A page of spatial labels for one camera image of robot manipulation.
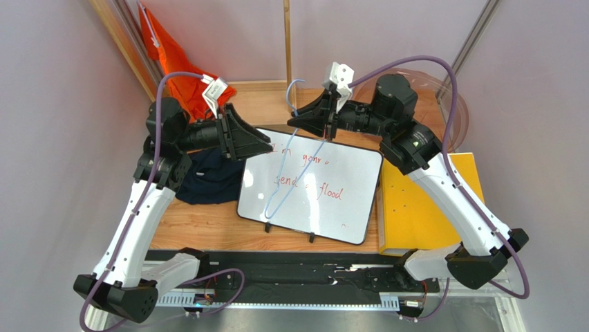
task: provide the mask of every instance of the navy blue cloth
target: navy blue cloth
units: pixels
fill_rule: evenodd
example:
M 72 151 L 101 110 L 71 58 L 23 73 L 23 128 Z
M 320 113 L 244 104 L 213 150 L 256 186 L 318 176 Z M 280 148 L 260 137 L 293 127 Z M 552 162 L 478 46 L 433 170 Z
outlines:
M 220 149 L 202 150 L 189 156 L 192 166 L 176 193 L 177 199 L 188 204 L 237 201 L 245 161 L 231 161 Z

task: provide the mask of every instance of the gray floor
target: gray floor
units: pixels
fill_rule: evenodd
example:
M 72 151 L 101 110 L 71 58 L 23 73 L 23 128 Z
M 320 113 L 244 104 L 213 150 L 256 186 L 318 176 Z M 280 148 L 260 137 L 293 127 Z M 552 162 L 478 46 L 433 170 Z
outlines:
M 427 310 L 437 305 L 430 299 Z M 157 308 L 146 323 L 182 313 L 179 308 Z M 227 309 L 199 320 L 181 317 L 144 329 L 124 331 L 503 331 L 493 298 L 449 298 L 439 314 L 417 324 L 399 321 L 395 313 L 366 311 L 298 311 Z

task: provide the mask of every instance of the whiteboard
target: whiteboard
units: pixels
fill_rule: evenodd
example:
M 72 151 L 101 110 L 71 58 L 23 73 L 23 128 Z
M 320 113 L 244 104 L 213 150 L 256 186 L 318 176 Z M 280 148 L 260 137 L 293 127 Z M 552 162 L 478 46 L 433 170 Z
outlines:
M 294 185 L 294 189 L 270 224 L 353 244 L 364 242 L 382 166 L 380 152 L 326 142 L 313 158 L 320 140 L 295 136 L 285 150 L 290 134 L 260 131 L 270 137 L 274 151 L 245 162 L 237 214 L 268 222 L 264 207 L 276 190 L 286 153 L 280 190 L 272 199 L 268 216 L 289 188 Z M 297 180 L 306 163 L 311 165 Z

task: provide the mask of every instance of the white plastic clip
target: white plastic clip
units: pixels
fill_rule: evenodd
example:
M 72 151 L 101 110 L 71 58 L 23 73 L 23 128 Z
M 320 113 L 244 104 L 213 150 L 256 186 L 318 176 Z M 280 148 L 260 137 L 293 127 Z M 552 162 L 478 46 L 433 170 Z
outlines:
M 354 79 L 354 70 L 347 64 L 338 64 L 333 62 L 331 66 L 327 67 L 325 72 L 325 80 L 323 81 L 323 87 L 329 89 L 330 84 L 336 84 L 336 91 L 340 97 L 337 100 L 337 106 L 335 113 L 339 113 L 339 110 L 344 107 L 344 104 L 352 96 L 352 89 L 348 86 Z
M 413 308 L 419 308 L 419 302 L 417 301 L 405 301 L 405 305 Z
M 208 84 L 207 88 L 203 91 L 203 99 L 207 103 L 207 106 L 211 109 L 211 112 L 215 115 L 215 118 L 218 118 L 217 109 L 219 104 L 217 100 L 219 97 L 227 90 L 229 84 L 225 82 L 222 78 L 217 78 L 213 80 L 212 77 L 208 75 L 203 75 L 201 82 Z

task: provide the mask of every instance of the blue cable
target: blue cable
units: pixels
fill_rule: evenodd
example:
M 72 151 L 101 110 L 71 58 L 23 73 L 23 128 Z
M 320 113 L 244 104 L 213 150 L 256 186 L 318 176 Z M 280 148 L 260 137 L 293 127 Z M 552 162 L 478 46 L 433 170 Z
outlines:
M 295 85 L 295 83 L 297 82 L 305 82 L 305 80 L 300 80 L 300 79 L 295 79 L 293 80 L 289 85 L 288 85 L 288 89 L 286 89 L 286 103 L 288 104 L 288 106 L 292 109 L 292 111 L 294 112 L 294 116 L 299 116 L 299 113 L 297 112 L 297 108 L 294 107 L 290 101 L 288 100 L 288 96 L 290 95 L 290 89 L 292 88 L 293 85 Z M 278 210 L 280 209 L 280 207 L 282 207 L 282 204 L 284 203 L 284 201 L 286 201 L 286 199 L 288 198 L 288 196 L 290 195 L 290 193 L 292 192 L 292 190 L 295 188 L 295 184 L 293 183 L 292 186 L 290 187 L 290 189 L 286 192 L 286 195 L 284 195 L 284 197 L 282 198 L 282 200 L 278 203 L 278 206 L 276 206 L 276 209 L 274 209 L 274 212 L 272 212 L 270 214 L 270 216 L 268 216 L 268 208 L 270 206 L 270 202 L 272 202 L 272 199 L 274 198 L 274 195 L 276 195 L 278 193 L 278 191 L 280 190 L 280 175 L 282 174 L 282 169 L 284 168 L 284 161 L 286 160 L 286 152 L 288 151 L 288 147 L 290 146 L 290 142 L 292 141 L 292 138 L 294 138 L 294 136 L 297 134 L 297 132 L 299 131 L 298 128 L 296 128 L 294 130 L 294 132 L 292 133 L 292 135 L 290 136 L 290 138 L 288 139 L 288 142 L 286 143 L 286 147 L 284 148 L 284 154 L 282 156 L 282 162 L 280 163 L 280 168 L 278 170 L 278 175 L 276 176 L 276 189 L 274 190 L 274 192 L 270 195 L 270 197 L 268 198 L 268 202 L 266 202 L 266 205 L 264 207 L 264 217 L 268 220 L 272 219 L 272 217 L 274 217 L 274 215 L 276 214 L 276 212 L 278 212 Z M 317 151 L 315 152 L 315 154 L 313 154 L 313 159 L 315 159 L 315 157 L 317 157 L 317 154 L 319 153 L 319 150 L 321 150 L 321 148 L 323 147 L 323 144 L 325 144 L 325 140 L 323 140 L 320 144 L 320 146 L 317 148 Z M 311 163 L 307 163 L 307 165 L 305 166 L 305 168 L 303 169 L 303 171 L 299 174 L 299 176 L 297 177 L 296 181 L 300 180 L 303 176 L 303 174 L 305 174 L 306 170 L 309 168 L 309 165 L 311 165 Z

